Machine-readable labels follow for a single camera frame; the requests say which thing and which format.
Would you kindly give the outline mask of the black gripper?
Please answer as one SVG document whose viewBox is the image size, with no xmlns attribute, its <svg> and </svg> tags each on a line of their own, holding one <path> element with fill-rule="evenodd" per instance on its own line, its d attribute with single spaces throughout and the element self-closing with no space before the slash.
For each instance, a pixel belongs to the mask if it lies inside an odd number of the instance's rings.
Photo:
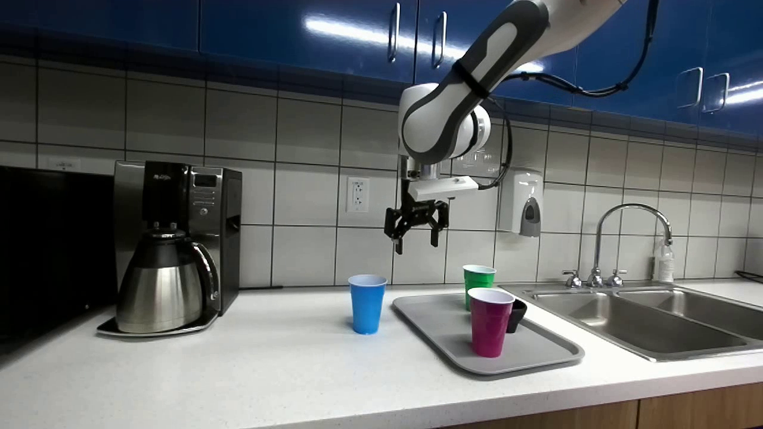
<svg viewBox="0 0 763 429">
<path fill-rule="evenodd" d="M 449 205 L 444 201 L 424 201 L 417 202 L 408 188 L 410 181 L 404 181 L 404 201 L 398 207 L 388 207 L 385 216 L 385 233 L 394 239 L 397 255 L 404 255 L 404 235 L 412 226 L 429 226 L 432 235 L 429 243 L 439 247 L 439 233 L 449 226 Z"/>
</svg>

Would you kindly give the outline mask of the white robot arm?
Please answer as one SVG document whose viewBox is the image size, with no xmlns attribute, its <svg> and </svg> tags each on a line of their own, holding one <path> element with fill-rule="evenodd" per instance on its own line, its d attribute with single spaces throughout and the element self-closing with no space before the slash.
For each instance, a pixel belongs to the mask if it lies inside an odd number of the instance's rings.
<svg viewBox="0 0 763 429">
<path fill-rule="evenodd" d="M 414 83 L 398 100 L 400 205 L 388 207 L 385 233 L 404 252 L 412 226 L 449 226 L 449 202 L 484 191 L 472 176 L 439 176 L 436 164 L 488 140 L 482 102 L 519 66 L 566 52 L 600 29 L 624 0 L 510 0 L 439 83 Z"/>
</svg>

